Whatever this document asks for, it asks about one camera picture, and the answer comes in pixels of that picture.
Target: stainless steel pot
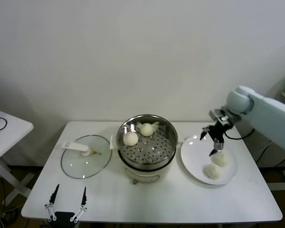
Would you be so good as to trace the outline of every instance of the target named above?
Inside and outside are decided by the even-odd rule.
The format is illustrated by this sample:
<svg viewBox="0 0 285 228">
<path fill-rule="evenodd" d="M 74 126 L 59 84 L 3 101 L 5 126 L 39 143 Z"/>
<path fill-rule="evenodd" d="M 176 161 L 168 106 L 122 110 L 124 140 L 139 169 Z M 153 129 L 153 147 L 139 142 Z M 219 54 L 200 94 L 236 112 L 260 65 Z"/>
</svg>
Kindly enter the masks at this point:
<svg viewBox="0 0 285 228">
<path fill-rule="evenodd" d="M 139 126 L 153 124 L 155 131 L 150 137 L 140 133 Z M 127 132 L 138 135 L 138 143 L 126 146 L 123 136 Z M 122 161 L 137 171 L 157 171 L 167 166 L 174 158 L 178 136 L 176 129 L 166 119 L 156 115 L 138 115 L 127 120 L 118 130 L 118 153 Z"/>
</svg>

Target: white table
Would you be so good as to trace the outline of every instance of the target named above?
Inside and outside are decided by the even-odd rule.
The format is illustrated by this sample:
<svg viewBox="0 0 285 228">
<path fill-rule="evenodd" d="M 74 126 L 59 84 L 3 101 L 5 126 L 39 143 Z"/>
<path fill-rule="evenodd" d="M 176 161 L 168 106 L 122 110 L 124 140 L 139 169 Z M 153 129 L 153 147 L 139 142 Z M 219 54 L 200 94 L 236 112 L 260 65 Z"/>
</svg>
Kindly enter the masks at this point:
<svg viewBox="0 0 285 228">
<path fill-rule="evenodd" d="M 179 149 L 168 174 L 158 182 L 133 185 L 118 156 L 113 156 L 108 166 L 91 178 L 76 180 L 63 173 L 60 159 L 64 141 L 74 141 L 88 134 L 99 134 L 109 140 L 121 124 L 69 122 L 35 183 L 22 216 L 48 218 L 44 204 L 60 184 L 55 211 L 76 212 L 86 186 L 88 210 L 81 221 L 221 224 L 282 219 L 270 189 L 242 140 L 226 139 L 239 166 L 236 177 L 224 186 L 211 186 L 195 179 L 182 165 Z M 200 134 L 202 127 L 208 124 L 211 123 L 173 123 L 180 142 Z M 235 128 L 229 135 L 240 137 Z"/>
<path fill-rule="evenodd" d="M 33 124 L 16 118 L 12 115 L 3 113 L 0 111 L 0 117 L 5 118 L 8 123 L 6 127 L 0 131 L 0 157 L 4 155 L 12 146 L 19 142 L 25 135 L 27 135 L 33 128 Z M 0 176 L 9 182 L 15 189 L 6 197 L 5 205 L 9 205 L 13 199 L 21 194 L 24 197 L 28 197 L 30 189 L 25 187 L 26 184 L 34 177 L 34 174 L 29 173 L 21 182 L 18 181 L 13 175 L 10 174 L 10 169 L 4 163 L 0 161 Z"/>
</svg>

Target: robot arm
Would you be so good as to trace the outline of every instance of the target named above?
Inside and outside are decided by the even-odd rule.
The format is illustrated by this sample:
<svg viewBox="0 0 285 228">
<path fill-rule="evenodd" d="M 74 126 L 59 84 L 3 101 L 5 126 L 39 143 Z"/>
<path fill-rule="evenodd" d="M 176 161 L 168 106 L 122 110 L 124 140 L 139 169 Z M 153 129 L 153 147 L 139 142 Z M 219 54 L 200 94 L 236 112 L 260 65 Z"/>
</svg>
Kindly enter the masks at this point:
<svg viewBox="0 0 285 228">
<path fill-rule="evenodd" d="M 204 128 L 201 137 L 209 133 L 214 141 L 210 156 L 223 148 L 223 134 L 241 119 L 285 149 L 285 104 L 263 97 L 248 87 L 239 86 L 231 91 L 226 106 L 210 111 L 210 116 L 216 124 Z"/>
</svg>

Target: floor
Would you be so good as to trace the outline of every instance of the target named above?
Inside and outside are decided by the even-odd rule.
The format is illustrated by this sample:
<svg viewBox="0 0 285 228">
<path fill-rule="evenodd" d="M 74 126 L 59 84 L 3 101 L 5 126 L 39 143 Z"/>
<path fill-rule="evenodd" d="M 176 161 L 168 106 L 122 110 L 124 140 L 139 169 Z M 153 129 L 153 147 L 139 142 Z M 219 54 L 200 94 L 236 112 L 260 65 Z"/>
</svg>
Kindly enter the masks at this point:
<svg viewBox="0 0 285 228">
<path fill-rule="evenodd" d="M 32 188 L 34 186 L 34 183 L 37 180 L 38 175 L 41 172 L 41 169 L 28 169 L 28 168 L 19 168 L 19 167 L 13 167 L 11 168 L 12 174 L 18 179 L 21 180 L 25 177 L 25 175 L 28 172 L 33 172 L 36 174 L 35 178 L 28 184 L 28 187 Z M 282 173 L 280 171 L 266 171 L 263 173 L 266 182 L 282 182 L 285 181 L 285 178 L 283 177 Z M 11 192 L 13 190 L 13 187 L 4 181 L 4 187 L 6 194 Z M 272 222 L 272 223 L 259 223 L 257 225 L 254 225 L 253 228 L 285 228 L 285 191 L 275 191 L 273 192 L 273 195 L 283 213 L 283 219 L 279 222 Z M 4 198 L 3 195 L 3 187 L 0 183 L 0 214 L 2 213 L 2 199 Z M 21 204 L 24 204 L 25 198 L 22 196 L 17 196 L 17 198 L 9 205 L 7 209 L 19 206 Z M 9 228 L 38 228 L 42 224 L 42 221 L 40 220 L 34 220 L 34 219 L 26 219 L 23 218 L 20 214 L 20 209 L 18 211 L 18 217 L 13 222 Z M 93 228 L 93 227 L 101 227 L 101 228 L 114 228 L 116 227 L 116 224 L 99 224 L 99 223 L 81 223 L 80 228 Z M 120 224 L 119 228 L 179 228 L 179 225 L 145 225 L 145 224 Z M 183 228 L 215 228 L 216 225 L 184 225 Z"/>
</svg>

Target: steamed bun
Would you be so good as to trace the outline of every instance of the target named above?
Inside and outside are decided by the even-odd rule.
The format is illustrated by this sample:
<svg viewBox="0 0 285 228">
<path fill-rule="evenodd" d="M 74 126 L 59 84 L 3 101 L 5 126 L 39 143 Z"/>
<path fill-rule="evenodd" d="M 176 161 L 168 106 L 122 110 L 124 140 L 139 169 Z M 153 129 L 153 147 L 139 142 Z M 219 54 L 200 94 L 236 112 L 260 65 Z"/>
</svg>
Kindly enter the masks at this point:
<svg viewBox="0 0 285 228">
<path fill-rule="evenodd" d="M 209 164 L 204 168 L 203 172 L 208 178 L 217 180 L 221 176 L 221 167 L 216 164 Z"/>
<path fill-rule="evenodd" d="M 142 126 L 140 127 L 140 133 L 146 137 L 151 136 L 154 133 L 153 125 L 149 123 L 142 124 Z"/>
<path fill-rule="evenodd" d="M 123 136 L 123 142 L 127 146 L 136 145 L 138 142 L 138 136 L 135 132 L 128 132 Z"/>
<path fill-rule="evenodd" d="M 212 156 L 212 161 L 221 167 L 224 167 L 229 164 L 229 157 L 224 152 L 217 152 Z"/>
</svg>

